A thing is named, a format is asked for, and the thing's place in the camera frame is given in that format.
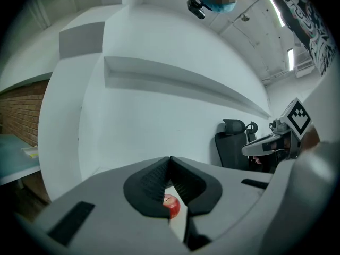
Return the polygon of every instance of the ceiling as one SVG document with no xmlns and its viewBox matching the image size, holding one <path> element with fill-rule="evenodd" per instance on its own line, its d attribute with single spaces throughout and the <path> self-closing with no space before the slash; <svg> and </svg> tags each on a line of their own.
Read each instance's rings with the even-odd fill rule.
<svg viewBox="0 0 340 255">
<path fill-rule="evenodd" d="M 144 4 L 165 7 L 194 18 L 211 28 L 244 57 L 258 77 L 268 84 L 273 77 L 286 73 L 287 51 L 296 39 L 287 27 L 281 27 L 269 0 L 239 0 L 230 13 L 205 10 L 206 18 L 199 20 L 186 7 L 187 0 L 142 0 Z M 33 35 L 42 32 L 61 17 L 94 6 L 102 0 L 29 0 L 24 5 L 8 33 L 2 58 L 9 57 Z M 247 14 L 249 21 L 241 20 Z"/>
</svg>

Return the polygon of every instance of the patterned shirt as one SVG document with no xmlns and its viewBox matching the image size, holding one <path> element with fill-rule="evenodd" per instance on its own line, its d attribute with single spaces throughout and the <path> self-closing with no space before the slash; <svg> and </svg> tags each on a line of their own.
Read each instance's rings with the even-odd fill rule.
<svg viewBox="0 0 340 255">
<path fill-rule="evenodd" d="M 274 0 L 286 25 L 311 55 L 321 75 L 331 65 L 337 47 L 321 16 L 309 0 Z"/>
</svg>

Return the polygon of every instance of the person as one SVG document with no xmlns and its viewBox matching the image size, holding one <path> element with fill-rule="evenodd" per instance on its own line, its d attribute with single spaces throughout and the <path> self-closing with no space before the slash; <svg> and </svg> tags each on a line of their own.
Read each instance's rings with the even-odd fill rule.
<svg viewBox="0 0 340 255">
<path fill-rule="evenodd" d="M 317 10 L 309 0 L 273 0 L 279 9 L 284 23 L 295 33 L 305 46 L 318 68 L 321 76 L 333 62 L 337 47 L 331 33 L 324 24 Z M 234 9 L 237 0 L 200 0 L 202 5 L 214 12 L 230 12 Z M 301 141 L 301 151 L 313 148 L 320 142 L 318 132 L 312 126 Z M 290 141 L 285 141 L 287 150 Z"/>
</svg>

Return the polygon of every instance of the ceiling light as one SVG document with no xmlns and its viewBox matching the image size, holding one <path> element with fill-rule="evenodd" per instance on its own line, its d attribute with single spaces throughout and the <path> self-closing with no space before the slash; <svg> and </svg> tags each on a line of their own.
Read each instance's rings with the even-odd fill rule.
<svg viewBox="0 0 340 255">
<path fill-rule="evenodd" d="M 270 0 L 270 2 L 272 3 L 272 5 L 273 5 L 273 7 L 274 7 L 274 9 L 276 11 L 277 17 L 280 20 L 281 27 L 284 27 L 285 23 L 282 21 L 281 12 L 278 10 L 278 8 L 275 5 L 273 0 Z"/>
<path fill-rule="evenodd" d="M 288 58 L 289 58 L 289 71 L 294 69 L 294 50 L 288 50 Z"/>
</svg>

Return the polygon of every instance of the face mask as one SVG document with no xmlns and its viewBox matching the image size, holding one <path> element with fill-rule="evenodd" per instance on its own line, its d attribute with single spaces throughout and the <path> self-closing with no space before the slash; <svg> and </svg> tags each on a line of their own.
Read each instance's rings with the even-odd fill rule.
<svg viewBox="0 0 340 255">
<path fill-rule="evenodd" d="M 230 12 L 234 9 L 236 2 L 231 2 L 227 4 L 216 4 L 215 0 L 200 0 L 202 5 L 206 7 L 207 9 L 219 12 L 219 13 L 225 13 Z"/>
</svg>

